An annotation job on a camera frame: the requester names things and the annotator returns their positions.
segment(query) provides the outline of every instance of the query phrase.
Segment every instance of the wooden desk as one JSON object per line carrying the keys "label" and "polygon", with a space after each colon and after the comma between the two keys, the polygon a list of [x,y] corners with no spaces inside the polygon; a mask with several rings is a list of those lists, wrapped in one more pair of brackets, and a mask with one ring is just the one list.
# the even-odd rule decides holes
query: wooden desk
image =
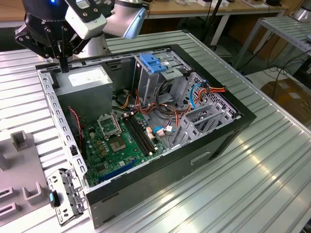
{"label": "wooden desk", "polygon": [[[215,35],[211,41],[211,45],[216,45],[230,15],[245,15],[245,14],[264,14],[264,13],[278,13],[277,17],[283,16],[287,6],[275,7],[269,6],[267,8],[254,8],[247,5],[241,0],[231,2],[228,7],[221,7],[217,12],[217,16],[222,16]],[[168,2],[154,1],[150,4],[150,14],[148,18],[175,18],[175,17],[199,17],[207,16],[208,7],[203,7],[197,3],[190,3],[189,5],[180,5],[175,0]]]}
{"label": "wooden desk", "polygon": [[[236,0],[228,5],[228,7],[220,7],[217,15],[231,13],[231,14],[258,14],[258,12],[280,12],[286,10],[286,7],[274,7],[260,8],[256,9],[242,2],[241,0]],[[154,1],[150,4],[150,18],[160,18],[164,17],[179,17],[176,15],[193,15],[194,16],[206,16],[208,13],[208,7],[203,7],[197,3],[190,3],[189,5],[180,5],[175,0],[170,0],[168,2],[164,1]]]}
{"label": "wooden desk", "polygon": [[[216,45],[221,36],[225,25],[230,15],[243,14],[263,14],[263,13],[278,13],[278,17],[282,16],[287,7],[273,7],[269,8],[253,8],[241,0],[236,0],[229,4],[228,7],[219,8],[216,15],[223,16],[216,33],[212,39],[211,44]],[[154,1],[150,4],[150,13],[146,18],[179,18],[179,17],[196,17],[207,16],[208,7],[203,7],[197,3],[190,3],[189,5],[180,5],[175,0],[168,2]],[[0,28],[2,27],[16,27],[22,24],[24,20],[24,8],[21,0],[0,0]]]}

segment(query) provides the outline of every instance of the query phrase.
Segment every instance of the sticker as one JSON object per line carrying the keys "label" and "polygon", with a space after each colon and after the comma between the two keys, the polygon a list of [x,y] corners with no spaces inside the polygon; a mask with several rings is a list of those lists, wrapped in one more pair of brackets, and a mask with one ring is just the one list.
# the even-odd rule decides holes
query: sticker
{"label": "sticker", "polygon": [[168,126],[166,127],[166,131],[171,132],[171,131],[172,131],[172,129],[173,129],[173,127],[172,127],[172,126],[170,126],[170,125],[168,125]]}
{"label": "sticker", "polygon": [[81,9],[85,9],[89,7],[89,4],[87,3],[87,1],[82,0],[82,1],[77,1],[76,4],[78,5],[79,8]]}
{"label": "sticker", "polygon": [[293,98],[293,99],[300,99],[301,97],[300,97],[300,95],[298,95],[296,92],[291,92],[291,93],[289,93],[290,95],[291,95],[291,97]]}
{"label": "sticker", "polygon": [[105,75],[100,69],[70,74],[68,78],[72,86],[79,86],[97,81],[109,83],[108,76]]}
{"label": "sticker", "polygon": [[288,86],[287,83],[279,83],[279,85],[280,85],[283,89],[288,89],[288,88],[290,88],[290,86]]}

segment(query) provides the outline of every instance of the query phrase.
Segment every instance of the blue drive bay latch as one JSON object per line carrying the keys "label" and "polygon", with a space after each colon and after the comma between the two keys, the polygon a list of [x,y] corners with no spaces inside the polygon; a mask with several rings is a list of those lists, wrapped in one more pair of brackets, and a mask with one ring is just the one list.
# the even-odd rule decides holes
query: blue drive bay latch
{"label": "blue drive bay latch", "polygon": [[149,54],[141,54],[140,59],[150,69],[150,71],[153,74],[167,70],[167,67],[163,66],[160,63],[160,60],[150,53]]}

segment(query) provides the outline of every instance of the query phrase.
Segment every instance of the motherboard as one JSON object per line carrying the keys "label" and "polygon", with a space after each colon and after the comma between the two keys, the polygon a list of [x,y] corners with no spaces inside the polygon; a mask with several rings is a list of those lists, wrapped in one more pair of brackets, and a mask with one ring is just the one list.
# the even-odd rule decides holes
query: motherboard
{"label": "motherboard", "polygon": [[86,141],[89,186],[96,186],[165,152],[165,147],[155,136],[150,136],[148,129],[141,113],[130,119],[108,115],[100,118],[98,124],[85,127],[82,134]]}

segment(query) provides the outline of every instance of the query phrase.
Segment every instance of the metal shelf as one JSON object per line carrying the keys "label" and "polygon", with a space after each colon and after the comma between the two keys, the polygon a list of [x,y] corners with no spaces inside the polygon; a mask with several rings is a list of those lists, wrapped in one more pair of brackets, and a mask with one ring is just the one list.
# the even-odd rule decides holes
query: metal shelf
{"label": "metal shelf", "polygon": [[301,23],[291,17],[260,18],[244,43],[234,64],[235,68],[239,66],[241,59],[261,27],[268,29],[268,32],[255,51],[258,51],[263,46],[271,33],[278,35],[303,52],[311,50],[311,42],[306,40],[307,35],[311,35],[311,23]]}
{"label": "metal shelf", "polygon": [[[179,44],[226,85],[257,115],[254,123],[220,157],[96,231],[88,213],[59,227],[47,205],[0,232],[283,233],[303,228],[311,217],[311,132],[189,33],[108,40],[112,52],[168,44]],[[33,133],[47,176],[68,163],[35,72],[40,63],[29,50],[0,53],[0,140],[20,129]]]}

